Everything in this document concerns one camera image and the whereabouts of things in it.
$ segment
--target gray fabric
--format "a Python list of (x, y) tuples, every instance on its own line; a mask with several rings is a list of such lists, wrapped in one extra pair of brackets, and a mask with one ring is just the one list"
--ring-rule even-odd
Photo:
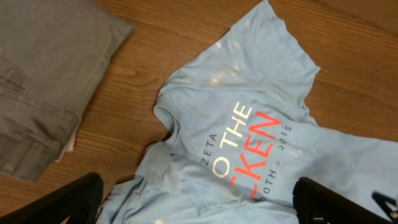
[(61, 153), (132, 27), (89, 0), (0, 1), (0, 170), (36, 180)]

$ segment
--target folded fabric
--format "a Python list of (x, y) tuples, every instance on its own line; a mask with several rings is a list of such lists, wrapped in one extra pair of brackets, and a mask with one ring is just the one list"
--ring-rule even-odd
[(165, 82), (154, 111), (172, 135), (151, 146), (137, 170), (145, 186), (116, 187), (101, 220), (223, 223), (202, 215), (241, 203), (225, 196), (239, 190), (250, 206), (229, 210), (225, 223), (290, 223), (286, 208), (300, 177), (387, 218), (371, 193), (396, 195), (398, 144), (319, 127), (303, 101), (318, 71), (269, 3), (259, 3)]
[(89, 0), (0, 1), (0, 171), (36, 180), (61, 154), (132, 27)]

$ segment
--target wooden surface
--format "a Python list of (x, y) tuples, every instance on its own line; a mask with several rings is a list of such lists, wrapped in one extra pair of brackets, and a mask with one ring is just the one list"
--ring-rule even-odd
[[(164, 80), (216, 42), (259, 0), (101, 0), (133, 22), (78, 131), (75, 151), (30, 183), (0, 175), (0, 216), (91, 172), (108, 194), (131, 178), (166, 129), (152, 109)], [(306, 99), (319, 125), (398, 141), (398, 36), (315, 0), (270, 1), (321, 66)]]

